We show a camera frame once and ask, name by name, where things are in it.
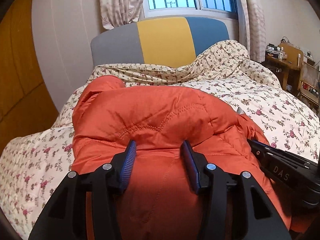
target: bed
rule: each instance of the bed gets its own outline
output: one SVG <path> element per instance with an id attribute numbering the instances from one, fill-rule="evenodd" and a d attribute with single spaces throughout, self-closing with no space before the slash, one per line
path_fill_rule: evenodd
<path id="1" fill-rule="evenodd" d="M 202 90 L 241 108 L 271 146 L 314 162 L 319 119 L 281 89 L 276 76 L 229 40 L 225 24 L 204 17 L 168 17 L 125 25 L 92 40 L 95 68 L 64 105 L 51 129 L 13 139 L 0 158 L 0 207 L 28 239 L 42 208 L 73 163 L 72 112 L 84 88 L 102 75 L 127 87 L 173 85 Z"/>

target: wooden chair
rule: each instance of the wooden chair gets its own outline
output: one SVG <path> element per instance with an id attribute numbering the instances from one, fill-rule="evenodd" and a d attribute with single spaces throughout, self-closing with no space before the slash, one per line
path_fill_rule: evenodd
<path id="1" fill-rule="evenodd" d="M 317 110 L 317 115 L 319 116 L 319 83 L 320 81 L 320 72 L 315 69 L 313 66 L 303 62 L 301 67 L 301 73 L 300 73 L 300 80 L 299 80 L 299 93 L 297 94 L 297 98 L 301 99 L 304 97 L 307 102 L 310 109 L 315 108 Z M 308 85 L 308 89 L 303 88 L 303 84 Z M 318 96 L 311 93 L 309 90 L 316 90 Z"/>

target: window frame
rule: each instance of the window frame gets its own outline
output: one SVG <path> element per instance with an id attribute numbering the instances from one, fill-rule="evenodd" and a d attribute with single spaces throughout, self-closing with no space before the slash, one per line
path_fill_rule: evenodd
<path id="1" fill-rule="evenodd" d="M 195 0 L 195 8 L 191 7 L 172 7 L 150 9 L 148 0 L 143 0 L 143 8 L 141 10 L 142 18 L 153 18 L 160 16 L 204 16 L 216 19 L 235 19 L 238 20 L 236 0 L 233 0 L 235 12 L 223 11 L 218 9 L 206 8 L 201 4 L 201 0 Z"/>

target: white wall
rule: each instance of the white wall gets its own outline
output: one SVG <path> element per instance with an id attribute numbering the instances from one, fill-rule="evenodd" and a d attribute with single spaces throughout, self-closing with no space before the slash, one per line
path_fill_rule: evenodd
<path id="1" fill-rule="evenodd" d="M 320 20 L 306 0 L 261 0 L 267 43 L 279 44 L 283 36 L 309 49 L 320 60 Z"/>
<path id="2" fill-rule="evenodd" d="M 58 111 L 93 69 L 90 42 L 104 29 L 99 0 L 33 0 L 32 31 L 42 76 Z"/>

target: silver screw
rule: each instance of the silver screw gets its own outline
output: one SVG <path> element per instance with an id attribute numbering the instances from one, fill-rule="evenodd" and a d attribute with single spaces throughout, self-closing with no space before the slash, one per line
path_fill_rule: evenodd
<path id="1" fill-rule="evenodd" d="M 76 175 L 77 175 L 77 174 L 76 174 L 75 171 L 70 171 L 70 172 L 68 173 L 68 177 L 71 178 L 71 179 L 74 178 Z"/>
<path id="2" fill-rule="evenodd" d="M 217 168 L 216 165 L 214 165 L 213 163 L 208 163 L 207 164 L 207 169 L 210 170 L 210 171 L 213 171 Z"/>
<path id="3" fill-rule="evenodd" d="M 108 171 L 112 168 L 112 165 L 110 163 L 106 163 L 102 166 L 102 168 L 105 170 L 105 171 Z"/>
<path id="4" fill-rule="evenodd" d="M 244 176 L 246 179 L 248 179 L 251 177 L 251 174 L 250 174 L 250 172 L 244 171 L 244 172 L 242 172 L 242 176 Z"/>

